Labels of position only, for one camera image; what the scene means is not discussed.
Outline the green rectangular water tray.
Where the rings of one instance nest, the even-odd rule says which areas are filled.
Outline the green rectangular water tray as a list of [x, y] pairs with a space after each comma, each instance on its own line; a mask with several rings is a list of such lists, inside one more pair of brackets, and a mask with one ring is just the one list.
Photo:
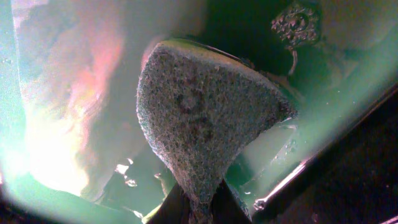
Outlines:
[[252, 223], [397, 222], [396, 1], [2, 1], [1, 188], [18, 223], [147, 223], [176, 180], [137, 117], [175, 39], [297, 110], [225, 181]]

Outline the dark green sponge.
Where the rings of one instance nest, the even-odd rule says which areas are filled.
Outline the dark green sponge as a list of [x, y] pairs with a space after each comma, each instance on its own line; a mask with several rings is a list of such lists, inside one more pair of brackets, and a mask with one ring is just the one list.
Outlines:
[[150, 52], [137, 117], [190, 199], [189, 223], [213, 223], [213, 196], [235, 158], [297, 110], [265, 76], [217, 50], [175, 39]]

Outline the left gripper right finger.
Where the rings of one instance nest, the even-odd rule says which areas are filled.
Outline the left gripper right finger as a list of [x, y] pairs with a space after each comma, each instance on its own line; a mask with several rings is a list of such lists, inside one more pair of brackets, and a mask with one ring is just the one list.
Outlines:
[[214, 224], [251, 224], [223, 179], [213, 196]]

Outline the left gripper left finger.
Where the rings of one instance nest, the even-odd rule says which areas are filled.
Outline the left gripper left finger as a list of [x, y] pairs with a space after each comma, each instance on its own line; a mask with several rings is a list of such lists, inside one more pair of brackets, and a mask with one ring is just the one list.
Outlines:
[[188, 224], [189, 218], [190, 199], [176, 183], [147, 224]]

